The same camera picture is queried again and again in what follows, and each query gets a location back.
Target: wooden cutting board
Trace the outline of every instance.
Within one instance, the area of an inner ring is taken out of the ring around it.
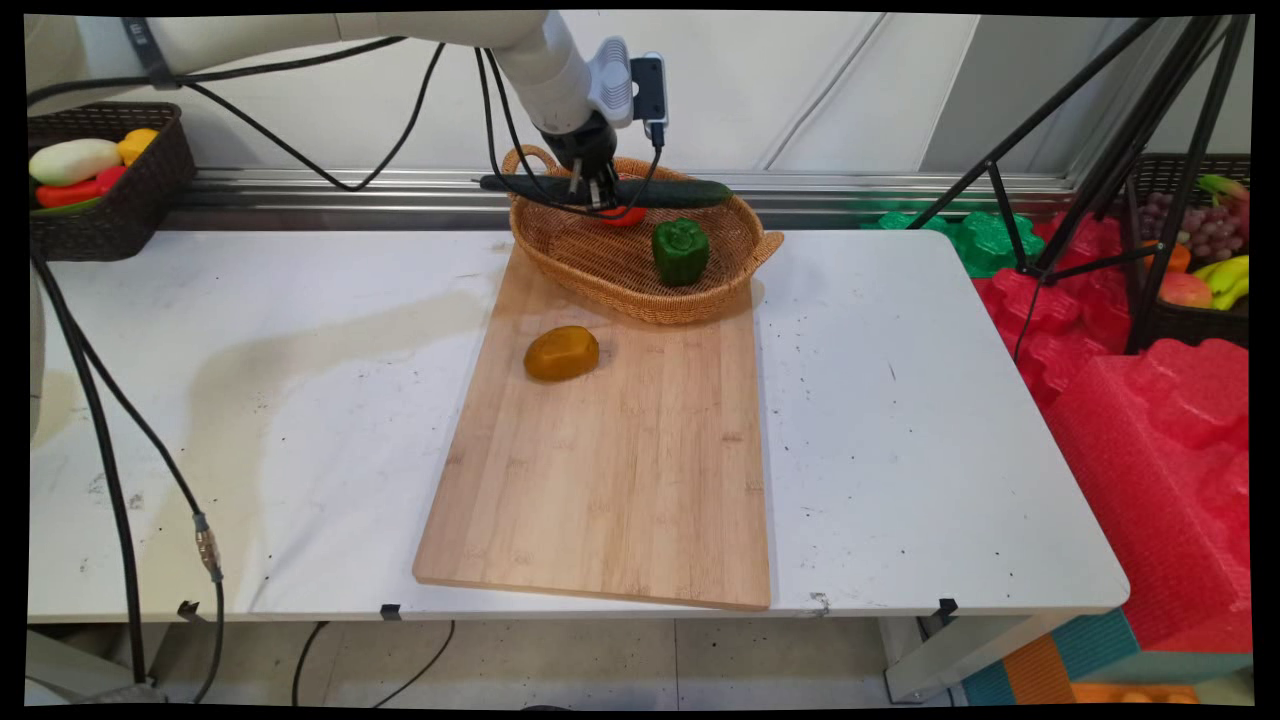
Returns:
[[[599,366],[529,378],[525,350],[559,325],[595,334]],[[749,293],[721,320],[652,325],[562,288],[516,247],[413,575],[764,610],[759,428]]]

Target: fruit basket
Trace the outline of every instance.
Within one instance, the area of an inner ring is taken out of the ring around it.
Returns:
[[[1134,169],[1125,182],[1121,196],[1121,222],[1120,238],[1124,250],[1134,250],[1144,234],[1143,215],[1147,199],[1152,192],[1171,193],[1176,190],[1178,179],[1181,177],[1187,156],[1181,154],[1149,154],[1138,158]],[[1203,174],[1217,174],[1249,184],[1249,156],[1248,155],[1206,155],[1197,170],[1197,177]],[[1199,188],[1193,188],[1187,201],[1188,208],[1208,205],[1208,193]],[[1248,245],[1239,249],[1248,251]],[[1188,272],[1215,261],[1213,256],[1193,256]],[[1126,263],[1129,306],[1137,307],[1142,288],[1148,279],[1147,264]],[[1249,346],[1249,302],[1248,297],[1242,297],[1230,310],[1201,310],[1198,307],[1185,307],[1171,305],[1162,300],[1156,300],[1151,314],[1139,327],[1134,324],[1130,346],[1134,350],[1143,350],[1152,342],[1162,337],[1180,340],[1188,345],[1199,345],[1202,341],[1216,337],[1234,342],[1242,347]]]
[[[568,177],[545,150],[525,145],[552,177]],[[503,172],[513,173],[520,158],[507,154]],[[621,177],[643,178],[649,163],[614,158]],[[689,179],[658,167],[654,179]],[[710,238],[710,259],[696,283],[667,287],[658,277],[652,236],[658,223],[689,218]],[[719,314],[740,292],[748,292],[751,274],[782,245],[782,233],[764,232],[760,219],[740,197],[698,210],[650,209],[630,227],[613,227],[598,218],[564,213],[524,197],[511,199],[511,231],[516,243],[538,269],[559,284],[655,324],[682,324]]]
[[[119,142],[137,128],[160,135],[91,208],[37,211],[31,237],[46,260],[123,260],[137,255],[169,211],[173,199],[196,177],[182,131],[182,109],[172,102],[97,102],[27,118],[27,158],[37,150],[82,137]],[[32,201],[32,209],[38,209]]]

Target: dark basket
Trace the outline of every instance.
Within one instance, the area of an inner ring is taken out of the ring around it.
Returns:
[[[142,250],[173,199],[196,177],[180,117],[172,102],[97,102],[27,118],[28,159],[68,140],[119,142],[138,128],[160,132],[97,205],[73,215],[31,217],[31,237],[46,260],[123,260]]]
[[[1133,172],[1125,182],[1125,192],[1121,197],[1120,238],[1125,251],[1135,247],[1138,233],[1138,208],[1146,202],[1151,192],[1172,192],[1176,190],[1178,179],[1187,165],[1187,155],[1183,154],[1151,154],[1138,158]],[[1248,155],[1206,155],[1201,161],[1197,177],[1211,173],[1249,184],[1249,156]],[[1211,201],[1208,193],[1202,190],[1192,190],[1188,205],[1207,205]],[[1196,270],[1204,265],[1199,259],[1192,261],[1188,270]],[[1125,263],[1125,274],[1129,279],[1129,307],[1138,306],[1142,288],[1147,283],[1146,263]],[[1144,350],[1151,343],[1162,337],[1179,340],[1188,345],[1199,345],[1211,337],[1234,342],[1242,347],[1249,346],[1249,299],[1242,297],[1226,311],[1201,310],[1198,307],[1184,307],[1170,305],[1160,299],[1152,305],[1151,314],[1142,327],[1133,328],[1134,350]]]

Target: red foam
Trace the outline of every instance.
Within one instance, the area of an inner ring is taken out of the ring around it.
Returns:
[[[1036,227],[1048,238],[1065,213]],[[1096,222],[1085,217],[1057,264],[1074,268],[1120,252],[1120,223],[1115,218]],[[984,284],[974,283],[1000,337],[1012,355],[1018,334],[1027,322],[1036,281],[1012,269],[996,273]],[[1105,268],[1041,287],[1023,350],[1019,373],[1041,410],[1048,407],[1071,383],[1085,363],[1098,355],[1120,354],[1129,338],[1132,320],[1125,278],[1120,268]]]
[[[1144,651],[1253,652],[1248,351],[1092,360],[1044,414],[1125,569]]]

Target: black cable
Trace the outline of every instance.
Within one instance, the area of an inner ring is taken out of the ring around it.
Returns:
[[[99,357],[97,351],[93,350],[93,346],[90,343],[88,338],[84,337],[84,331],[79,327],[79,324],[76,322],[74,318],[70,318],[70,322],[78,336],[82,352],[88,359],[90,364],[93,365],[93,370],[96,370],[97,377],[102,379],[102,384],[105,384],[108,389],[111,391],[111,395],[115,396],[115,401],[120,404],[120,406],[124,409],[125,413],[128,413],[129,418],[132,418],[133,421],[138,425],[138,429],[142,430],[142,434],[147,436],[147,439],[151,441],[151,445],[156,448],[156,452],[160,454],[160,457],[164,460],[164,464],[169,468],[169,473],[173,475],[174,482],[178,483],[178,488],[182,491],[182,495],[187,498],[187,505],[191,507],[192,515],[202,515],[200,510],[200,503],[196,501],[196,496],[191,492],[191,487],[187,486],[187,479],[182,475],[182,470],[178,469],[178,464],[174,462],[173,455],[169,454],[169,448],[165,447],[160,437],[155,433],[154,429],[151,429],[151,424],[146,421],[146,419],[142,416],[141,413],[138,413],[138,409],[134,407],[132,402],[129,402],[129,398],[124,395],[124,391],[120,389],[120,386],[115,383],[115,378],[113,378],[111,373],[106,370],[106,366],[102,364],[102,359]],[[218,666],[221,664],[221,657],[223,657],[223,635],[225,634],[227,625],[224,615],[225,598],[223,597],[223,582],[220,579],[214,580],[214,589],[218,597],[218,621],[215,630],[216,634],[214,638],[214,657],[209,665],[209,674],[205,676],[205,683],[201,685],[200,691],[191,701],[195,705],[198,705],[200,701],[205,698],[205,694],[209,692],[209,688],[214,684],[214,679],[218,676]]]
[[[311,634],[307,637],[306,644],[302,646],[302,653],[298,655],[298,665],[297,667],[293,669],[293,693],[292,693],[293,707],[298,707],[298,683],[302,679],[302,667],[303,665],[306,665],[307,653],[311,652],[311,643],[315,642],[316,635],[319,635],[320,630],[324,629],[324,626],[328,624],[329,624],[328,620],[321,620],[320,623],[316,623],[316,626],[311,630]],[[440,644],[440,650],[435,651],[435,655],[431,657],[431,660],[426,665],[424,665],[422,669],[419,670],[416,675],[410,678],[407,683],[397,688],[396,692],[393,692],[392,694],[378,701],[378,703],[372,706],[372,710],[376,710],[387,705],[388,702],[392,701],[392,698],[404,692],[404,688],[412,685],[413,683],[417,682],[419,678],[425,675],[426,671],[430,670],[433,665],[435,665],[435,661],[439,660],[442,655],[444,655],[444,651],[449,647],[449,642],[453,641],[453,630],[456,629],[457,629],[457,623],[449,620],[449,634],[444,638],[444,643]]]
[[[138,566],[133,556],[133,533],[129,530],[129,515],[124,505],[124,491],[120,487],[120,474],[115,466],[115,450],[111,447],[111,433],[106,425],[106,414],[102,411],[102,400],[97,395],[97,386],[93,383],[93,374],[88,369],[84,352],[81,346],[81,333],[77,331],[76,320],[67,307],[58,281],[49,270],[44,255],[36,247],[36,240],[29,238],[31,264],[40,275],[40,282],[45,286],[49,302],[54,306],[58,324],[63,331],[63,340],[67,341],[67,350],[70,352],[72,363],[76,365],[76,374],[79,377],[81,387],[84,389],[84,401],[88,405],[90,416],[93,419],[93,432],[97,436],[97,448],[102,456],[102,475],[106,479],[108,495],[111,498],[111,514],[115,518],[115,533],[120,541],[120,560],[124,565],[124,605],[129,624],[129,660],[133,665],[133,682],[146,684],[146,653],[142,650],[142,610],[138,602]]]
[[[120,389],[120,386],[115,384],[115,378],[111,377],[111,373],[106,372],[106,368],[102,365],[102,359],[97,356],[93,346],[90,345],[88,338],[84,337],[84,331],[81,329],[79,324],[77,324],[73,318],[69,319],[72,322],[72,327],[76,328],[84,356],[88,357],[93,369],[97,370],[97,377],[102,378],[102,384],[111,391],[111,395],[115,396],[115,401],[119,402],[120,407],[129,414],[129,418],[133,418],[133,421],[138,425],[138,429],[142,430],[142,434],[147,436],[147,439],[150,439],[151,445],[155,446],[160,457],[164,460],[164,464],[169,468],[169,473],[173,474],[174,482],[178,483],[178,489],[180,489],[182,495],[187,498],[187,505],[191,506],[191,512],[198,515],[200,503],[196,502],[196,496],[191,492],[191,487],[187,486],[187,479],[182,477],[182,470],[179,470],[178,464],[174,462],[173,455],[169,454],[169,448],[165,447],[164,442],[160,441],[160,437],[151,429],[151,425],[142,418],[138,409],[134,407],[133,404],[129,402],[129,398],[124,396],[124,391]]]
[[[1044,270],[1044,274],[1042,274],[1039,277],[1039,279],[1036,281],[1036,291],[1032,292],[1030,307],[1027,309],[1027,320],[1023,323],[1021,332],[1018,333],[1018,342],[1014,343],[1014,366],[1015,368],[1018,366],[1018,354],[1023,348],[1023,338],[1027,337],[1027,328],[1029,328],[1032,325],[1032,313],[1036,311],[1036,299],[1039,297],[1039,288],[1044,287],[1044,275],[1047,275],[1048,273],[1050,273],[1050,270]]]
[[[307,661],[307,653],[311,652],[311,643],[315,642],[316,635],[319,635],[320,630],[323,630],[328,624],[328,620],[316,623],[316,626],[311,629],[311,634],[307,635],[306,644],[302,646],[302,655],[298,656],[298,665],[293,669],[293,693],[291,696],[293,707],[298,707],[298,682],[302,680],[302,666]]]
[[[214,583],[214,589],[218,593],[218,630],[214,637],[214,659],[209,664],[209,674],[205,675],[205,684],[200,685],[200,691],[191,700],[192,705],[200,705],[200,701],[205,700],[205,693],[214,684],[214,678],[218,676],[218,666],[223,662],[223,629],[227,626],[227,618],[223,615],[225,602],[223,600],[223,582],[216,580]]]
[[[366,186],[369,186],[369,183],[374,182],[374,178],[376,178],[379,174],[381,174],[383,169],[385,169],[387,165],[390,164],[390,161],[396,158],[396,154],[398,154],[399,150],[401,150],[401,147],[403,147],[404,141],[408,140],[410,133],[413,132],[413,126],[417,124],[419,113],[421,113],[421,110],[422,110],[422,100],[426,97],[426,87],[431,82],[431,74],[435,73],[435,64],[440,60],[440,54],[442,53],[444,53],[444,44],[443,42],[435,46],[435,54],[431,55],[431,61],[428,63],[428,65],[426,65],[426,73],[422,76],[422,85],[421,85],[421,87],[419,87],[419,91],[417,91],[417,101],[413,104],[413,113],[410,115],[408,124],[404,126],[404,131],[401,133],[399,140],[396,141],[396,145],[392,147],[390,152],[388,152],[387,156],[383,158],[383,161],[378,164],[378,167],[374,169],[374,172],[369,173],[369,177],[366,177],[365,179],[360,181],[355,186],[346,184],[344,182],[342,182],[338,178],[335,178],[335,177],[330,176],[329,173],[326,173],[324,170],[324,168],[321,168],[320,165],[316,165],[315,163],[312,163],[306,155],[303,155],[302,152],[298,152],[297,150],[294,150],[293,146],[291,146],[288,142],[284,142],[283,140],[280,140],[275,133],[273,133],[271,131],[266,129],[261,123],[259,123],[257,120],[255,120],[253,118],[251,118],[248,114],[246,114],[243,110],[241,110],[236,105],[232,105],[230,101],[223,99],[220,95],[218,95],[212,90],[209,90],[209,88],[202,87],[202,86],[200,86],[197,83],[193,83],[193,82],[187,82],[183,78],[179,78],[178,82],[183,87],[189,87],[191,90],[195,90],[196,92],[198,92],[198,94],[204,95],[205,97],[212,100],[214,102],[221,105],[224,109],[227,109],[229,113],[232,113],[237,118],[244,120],[251,128],[253,128],[257,132],[262,133],[268,140],[270,140],[271,142],[274,142],[275,145],[278,145],[282,150],[284,150],[289,155],[293,155],[293,158],[296,160],[298,160],[303,165],[306,165],[307,168],[310,168],[317,176],[320,176],[324,179],[329,181],[329,183],[333,184],[334,187],[337,187],[339,190],[346,190],[347,192],[360,192]]]
[[[366,42],[357,47],[351,47],[348,50],[339,50],[338,53],[329,53],[328,55],[317,55],[315,58],[306,58],[303,60],[291,60],[288,63],[269,63],[265,65],[253,65],[250,68],[239,68],[236,70],[221,70],[216,73],[197,73],[189,76],[177,76],[180,83],[183,82],[214,82],[219,79],[232,79],[238,77],[256,76],[262,73],[275,73],[280,70],[294,70],[298,68],[310,68],[312,65],[320,65],[324,63],[332,63],[334,60],[343,60],[346,58],[355,58],[356,55],[362,55],[374,50],[380,50],[388,45],[396,45],[402,42],[403,37],[385,37],[383,40],[376,40],[374,42]],[[50,85],[49,87],[42,87],[35,92],[27,94],[27,108],[31,108],[41,100],[47,100],[56,95],[63,95],[65,92],[74,92],[77,90],[102,90],[108,87],[142,87],[151,85],[151,78],[146,76],[136,77],[115,77],[115,78],[92,78],[92,79],[77,79],[70,82],[60,82],[58,85]]]
[[[192,87],[197,92],[201,92],[201,94],[209,96],[215,102],[219,102],[220,105],[223,105],[228,110],[232,110],[234,114],[237,114],[238,117],[241,117],[242,119],[244,119],[246,122],[248,122],[251,126],[256,127],[260,132],[262,132],[269,138],[271,138],[276,145],[279,145],[284,150],[287,150],[291,154],[293,154],[296,158],[298,158],[300,160],[302,160],[303,164],[308,165],[312,170],[315,170],[316,173],[319,173],[321,177],[324,177],[329,182],[334,183],[338,187],[342,187],[343,190],[353,192],[353,191],[362,190],[375,177],[378,177],[378,174],[381,173],[381,170],[387,167],[387,164],[390,163],[390,160],[396,156],[396,154],[399,151],[399,149],[404,145],[404,141],[408,138],[410,132],[413,129],[413,126],[417,123],[419,113],[422,109],[422,100],[424,100],[424,97],[426,95],[428,83],[430,82],[431,73],[435,69],[436,61],[440,59],[440,53],[444,50],[444,44],[438,45],[436,49],[435,49],[435,54],[431,56],[431,61],[428,65],[426,74],[422,78],[422,86],[419,90],[419,96],[417,96],[417,101],[416,101],[416,104],[413,106],[413,113],[410,117],[410,122],[408,122],[408,126],[404,128],[404,132],[401,135],[399,140],[396,142],[394,147],[387,155],[387,158],[383,160],[383,163],[367,178],[365,178],[364,182],[361,182],[360,184],[357,184],[353,188],[348,187],[348,186],[344,186],[343,183],[338,182],[335,178],[333,178],[332,176],[329,176],[324,170],[321,170],[319,167],[316,167],[314,163],[311,163],[310,160],[307,160],[300,152],[297,152],[296,150],[293,150],[292,147],[289,147],[284,141],[282,141],[278,137],[275,137],[274,135],[271,135],[270,131],[268,131],[266,128],[259,126],[251,118],[248,118],[247,115],[244,115],[243,113],[241,113],[237,108],[234,108],[233,105],[230,105],[230,102],[227,102],[225,100],[221,100],[220,97],[218,97],[216,95],[214,95],[211,91],[207,91],[207,90],[200,87],[196,83],[198,83],[198,82],[214,82],[214,81],[221,81],[221,79],[232,79],[232,78],[247,77],[247,76],[261,74],[261,73],[271,73],[271,72],[291,70],[291,69],[298,69],[298,68],[306,68],[306,67],[319,65],[319,64],[323,64],[323,63],[330,63],[330,61],[334,61],[334,60],[340,60],[340,59],[346,59],[346,58],[352,58],[352,56],[356,56],[356,55],[361,55],[364,53],[369,53],[369,51],[372,51],[372,50],[379,50],[381,47],[387,47],[389,45],[394,45],[397,42],[402,42],[403,40],[404,40],[403,37],[389,37],[389,38],[383,38],[383,40],[378,40],[378,41],[374,41],[374,42],[369,42],[369,44],[361,45],[358,47],[352,47],[352,49],[342,50],[342,51],[338,51],[338,53],[330,53],[330,54],[320,55],[320,56],[316,56],[316,58],[308,58],[308,59],[303,59],[303,60],[293,60],[293,61],[287,61],[287,63],[269,63],[269,64],[264,64],[264,65],[255,65],[255,67],[251,67],[251,68],[241,68],[241,69],[236,69],[236,70],[224,70],[224,72],[218,72],[218,73],[204,73],[204,74],[180,76],[178,79],[179,79],[180,85]],[[131,86],[145,86],[145,85],[150,85],[150,79],[145,78],[145,77],[133,77],[133,78],[129,78],[129,77],[125,77],[125,78],[97,78],[97,79],[88,79],[88,81],[74,81],[74,82],[59,83],[59,85],[49,86],[49,87],[41,88],[41,90],[38,90],[36,92],[28,94],[27,95],[27,108],[31,108],[32,105],[35,105],[36,102],[40,102],[41,100],[45,100],[45,99],[49,99],[49,97],[54,97],[56,95],[61,95],[61,94],[65,94],[65,92],[77,91],[77,90],[93,90],[93,88],[106,88],[106,87],[131,87]],[[138,600],[137,560],[136,560],[134,553],[133,553],[133,537],[132,537],[132,532],[129,529],[128,511],[127,511],[125,503],[124,503],[124,492],[123,492],[123,488],[120,487],[119,471],[118,471],[118,468],[115,465],[115,451],[114,451],[114,448],[111,446],[110,430],[109,430],[108,424],[106,424],[106,415],[102,411],[101,398],[97,395],[97,388],[96,388],[96,386],[93,383],[93,377],[92,377],[92,374],[90,373],[90,369],[88,369],[90,364],[93,365],[93,368],[97,370],[99,377],[102,378],[102,382],[108,386],[108,388],[115,396],[115,398],[120,404],[120,406],[124,407],[124,410],[129,415],[129,418],[132,418],[133,421],[137,423],[138,428],[147,437],[147,439],[151,441],[151,445],[155,446],[156,451],[160,454],[160,457],[164,460],[165,465],[169,468],[169,471],[173,474],[174,482],[178,484],[178,487],[182,491],[184,498],[187,500],[187,505],[191,507],[192,514],[197,518],[197,530],[201,527],[200,523],[204,521],[204,514],[201,512],[200,503],[196,501],[196,496],[191,492],[191,487],[187,484],[186,478],[182,475],[182,471],[178,469],[177,462],[174,462],[173,455],[169,452],[169,450],[165,447],[164,442],[155,433],[155,430],[146,421],[146,419],[142,418],[142,414],[138,413],[137,407],[134,407],[133,404],[129,402],[128,397],[124,395],[124,391],[120,389],[119,384],[115,383],[115,379],[106,370],[106,366],[104,365],[101,357],[99,357],[99,355],[93,350],[92,345],[90,345],[88,338],[84,337],[84,333],[81,329],[79,324],[76,322],[74,316],[72,316],[70,310],[67,307],[67,301],[63,297],[61,290],[58,286],[58,281],[54,278],[52,272],[49,269],[47,263],[45,261],[44,256],[40,252],[40,250],[36,247],[36,242],[35,242],[33,238],[31,240],[31,261],[32,261],[32,264],[36,268],[36,273],[40,275],[41,283],[45,286],[45,291],[49,295],[50,304],[54,306],[54,313],[58,316],[59,325],[61,327],[63,337],[67,341],[67,348],[70,352],[73,364],[76,365],[76,373],[79,377],[81,387],[83,387],[83,389],[84,389],[84,397],[86,397],[87,405],[90,407],[90,415],[92,416],[92,420],[93,420],[93,430],[95,430],[95,434],[97,436],[99,450],[100,450],[100,452],[102,455],[104,477],[106,478],[106,484],[108,484],[109,495],[110,495],[110,498],[111,498],[111,510],[113,510],[113,514],[115,516],[116,534],[119,536],[119,541],[120,541],[120,555],[122,555],[122,561],[124,564],[124,591],[125,591],[125,606],[127,606],[127,614],[128,614],[129,655],[131,655],[131,661],[132,661],[132,665],[133,665],[133,680],[136,683],[142,684],[142,683],[146,683],[146,655],[143,652],[143,646],[142,646],[142,612],[141,612],[141,606],[140,606],[140,600]],[[206,532],[209,530],[207,525],[205,527],[205,530]],[[223,638],[224,638],[224,634],[225,634],[224,633],[224,630],[225,630],[225,596],[224,596],[224,592],[223,592],[221,569],[218,568],[216,564],[215,564],[212,568],[210,568],[210,574],[214,577],[214,589],[215,589],[215,594],[216,594],[216,605],[218,605],[216,628],[218,629],[216,629],[216,635],[215,635],[215,641],[214,641],[214,656],[212,656],[212,660],[210,662],[209,674],[205,678],[205,682],[201,685],[200,691],[197,691],[196,696],[193,697],[193,700],[192,700],[193,703],[198,703],[200,701],[202,701],[205,698],[205,694],[209,692],[209,688],[212,685],[214,679],[218,676],[218,669],[219,669],[219,665],[221,664],[221,655],[223,655]]]
[[[489,102],[489,79],[488,79],[488,74],[485,73],[485,69],[484,69],[484,59],[483,59],[483,56],[480,54],[480,49],[479,47],[476,47],[476,68],[480,72],[480,92],[481,92],[481,95],[484,97],[485,133],[486,133],[486,136],[489,138],[489,165],[493,168],[493,174],[498,178],[498,182],[500,182],[503,184],[503,187],[507,188],[508,192],[511,192],[512,195],[516,195],[518,197],[524,197],[525,200],[529,200],[530,202],[536,202],[539,205],[545,205],[545,206],[553,208],[556,210],[563,210],[564,213],[572,213],[575,215],[582,215],[582,217],[586,217],[586,218],[599,218],[599,219],[603,219],[603,220],[617,220],[617,219],[621,219],[621,218],[626,217],[626,214],[630,213],[632,208],[635,208],[636,202],[639,202],[640,197],[644,195],[645,188],[649,187],[649,181],[653,179],[653,173],[658,169],[658,160],[662,158],[662,142],[659,140],[662,137],[660,133],[655,133],[654,135],[653,161],[649,163],[649,170],[648,170],[648,173],[645,173],[644,183],[641,183],[640,190],[636,191],[636,195],[635,195],[635,197],[631,199],[631,202],[621,213],[618,213],[617,215],[608,215],[608,214],[604,214],[604,213],[600,213],[600,211],[595,211],[595,210],[582,210],[582,209],[579,209],[579,208],[572,208],[570,205],[563,205],[563,204],[559,204],[559,202],[550,201],[549,197],[548,197],[547,201],[539,200],[536,197],[531,197],[531,196],[525,195],[524,192],[520,192],[518,190],[511,187],[511,183],[507,182],[507,178],[503,176],[502,169],[498,168],[498,155],[497,155],[497,150],[494,149],[494,140],[493,140],[493,109],[492,109],[490,102]],[[511,117],[511,106],[507,102],[507,94],[503,90],[502,78],[500,77],[497,78],[497,85],[498,85],[498,97],[499,97],[499,100],[502,100],[503,115],[507,119],[507,129],[511,133],[511,141],[516,145],[516,155],[520,156],[520,161],[525,165],[525,170],[529,173],[530,178],[532,178],[534,186],[538,187],[539,191],[541,191],[541,193],[544,196],[547,196],[547,192],[543,191],[541,186],[538,184],[538,179],[534,177],[534,172],[529,167],[529,160],[525,158],[525,151],[521,147],[520,138],[516,136],[516,123],[515,123],[515,120]]]
[[[435,656],[431,657],[431,661],[428,662],[426,665],[424,665],[422,669],[417,671],[417,675],[413,675],[412,678],[410,678],[408,682],[404,683],[403,685],[401,685],[399,688],[397,688],[396,692],[393,692],[392,694],[389,694],[389,696],[384,697],[381,701],[379,701],[378,705],[374,706],[375,710],[379,708],[379,707],[381,707],[381,706],[384,706],[384,705],[387,705],[388,702],[390,702],[390,700],[393,697],[398,696],[401,692],[404,691],[404,688],[412,685],[415,682],[417,682],[419,678],[421,678],[424,674],[426,674],[426,671],[431,669],[431,665],[435,665],[435,661],[439,660],[442,655],[444,655],[444,650],[447,647],[449,647],[449,641],[453,639],[453,630],[454,630],[456,626],[457,626],[457,623],[454,623],[453,620],[449,620],[449,634],[448,634],[448,637],[444,638],[444,644],[440,646],[440,650],[435,651]]]

